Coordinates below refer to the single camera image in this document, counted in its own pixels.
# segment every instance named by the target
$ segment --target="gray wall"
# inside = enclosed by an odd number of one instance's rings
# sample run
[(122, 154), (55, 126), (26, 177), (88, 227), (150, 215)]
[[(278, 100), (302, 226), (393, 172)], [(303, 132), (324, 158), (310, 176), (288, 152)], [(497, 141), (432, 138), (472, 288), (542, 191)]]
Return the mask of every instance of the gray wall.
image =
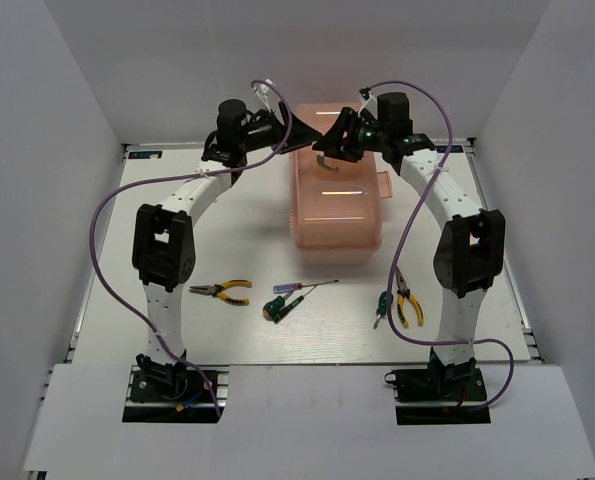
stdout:
[(537, 342), (595, 454), (595, 1), (553, 0), (477, 145)]
[(121, 148), (41, 0), (0, 0), (0, 479), (17, 478)]
[[(201, 140), (217, 106), (272, 78), (293, 103), (401, 78), (481, 130), (548, 0), (46, 0), (122, 142)], [(445, 136), (432, 104), (419, 131)]]

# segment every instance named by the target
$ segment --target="pliers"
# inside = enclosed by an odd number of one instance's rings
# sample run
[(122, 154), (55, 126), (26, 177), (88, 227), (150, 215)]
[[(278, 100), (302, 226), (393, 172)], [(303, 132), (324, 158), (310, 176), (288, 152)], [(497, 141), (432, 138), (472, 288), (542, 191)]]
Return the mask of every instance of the pliers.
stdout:
[(415, 298), (415, 296), (410, 293), (410, 289), (406, 284), (406, 279), (401, 274), (401, 270), (397, 267), (397, 315), (399, 316), (399, 320), (403, 323), (404, 328), (408, 328), (408, 320), (404, 315), (404, 301), (408, 299), (408, 301), (413, 305), (415, 309), (415, 313), (417, 314), (417, 324), (421, 327), (424, 325), (424, 312), (419, 305), (419, 302)]
[(244, 305), (248, 305), (250, 303), (249, 299), (231, 298), (223, 293), (223, 291), (233, 287), (250, 288), (252, 286), (253, 282), (248, 280), (230, 280), (221, 284), (216, 283), (215, 285), (200, 285), (196, 287), (190, 287), (188, 290), (199, 295), (210, 295), (211, 297), (217, 297), (226, 302), (228, 305), (243, 307)]

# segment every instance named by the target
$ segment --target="plier handle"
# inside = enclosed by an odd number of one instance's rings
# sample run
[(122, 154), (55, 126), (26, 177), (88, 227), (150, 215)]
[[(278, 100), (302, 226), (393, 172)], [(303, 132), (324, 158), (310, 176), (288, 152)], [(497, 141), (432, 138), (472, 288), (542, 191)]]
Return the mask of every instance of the plier handle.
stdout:
[(244, 287), (244, 288), (251, 288), (253, 286), (253, 282), (249, 280), (229, 280), (228, 282), (224, 283), (216, 283), (214, 285), (198, 285), (194, 287), (190, 287), (188, 290), (192, 293), (197, 293), (199, 295), (210, 295), (211, 297), (219, 298), (223, 300), (228, 305), (234, 305), (236, 307), (243, 307), (250, 303), (248, 298), (232, 298), (224, 293), (224, 290), (228, 290), (229, 288), (234, 287)]
[(406, 284), (406, 279), (397, 267), (397, 316), (399, 316), (399, 320), (404, 325), (404, 328), (409, 327), (408, 320), (404, 315), (404, 301), (408, 299), (408, 301), (412, 304), (413, 308), (415, 309), (415, 313), (417, 314), (417, 324), (421, 327), (424, 325), (424, 311), (421, 309), (421, 305), (415, 298), (415, 296), (410, 293), (410, 289)]

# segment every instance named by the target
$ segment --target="robotic arm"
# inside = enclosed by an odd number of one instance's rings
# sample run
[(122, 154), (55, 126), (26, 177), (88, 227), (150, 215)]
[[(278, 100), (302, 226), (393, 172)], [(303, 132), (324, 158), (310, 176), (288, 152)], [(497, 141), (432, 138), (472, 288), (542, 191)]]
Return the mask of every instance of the robotic arm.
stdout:
[[(132, 263), (144, 285), (148, 318), (157, 327), (157, 336), (179, 358), (186, 354), (181, 336), (181, 296), (195, 267), (193, 228), (242, 173), (210, 172), (244, 167), (248, 152), (269, 146), (276, 149), (286, 135), (288, 111), (284, 104), (279, 103), (282, 124), (270, 110), (266, 92), (258, 90), (257, 95), (266, 106), (257, 113), (250, 112), (241, 100), (226, 100), (219, 105), (217, 130), (206, 140), (198, 169), (200, 178), (184, 183), (158, 205), (145, 204), (137, 212)], [(308, 146), (320, 136), (293, 114), (290, 136), (278, 153)], [(177, 395), (180, 385), (176, 372), (184, 369), (174, 363), (149, 330), (147, 348), (137, 356), (137, 364), (146, 378), (169, 397)]]
[[(437, 155), (426, 135), (413, 133), (408, 97), (393, 92), (375, 98), (366, 89), (360, 94), (360, 111), (344, 108), (313, 150), (348, 162), (359, 161), (366, 150), (379, 152), (421, 195), (438, 168)], [(370, 111), (375, 104), (376, 117)], [(504, 217), (483, 210), (446, 171), (439, 173), (426, 205), (442, 228), (433, 260), (444, 287), (437, 341), (472, 341), (481, 303), (502, 270)], [(440, 397), (461, 390), (475, 371), (472, 344), (433, 347), (428, 371)]]

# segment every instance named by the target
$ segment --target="pink plastic container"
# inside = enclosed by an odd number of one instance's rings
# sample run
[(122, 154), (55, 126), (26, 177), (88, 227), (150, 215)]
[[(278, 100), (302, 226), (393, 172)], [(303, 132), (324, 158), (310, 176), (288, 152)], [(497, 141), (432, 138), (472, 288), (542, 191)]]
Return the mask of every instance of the pink plastic container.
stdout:
[[(295, 113), (325, 133), (345, 105), (300, 105)], [(290, 162), (290, 223), (302, 262), (358, 265), (370, 260), (381, 245), (381, 198), (392, 196), (390, 178), (377, 173), (374, 155), (367, 152), (358, 163), (348, 163), (309, 147), (291, 153)]]

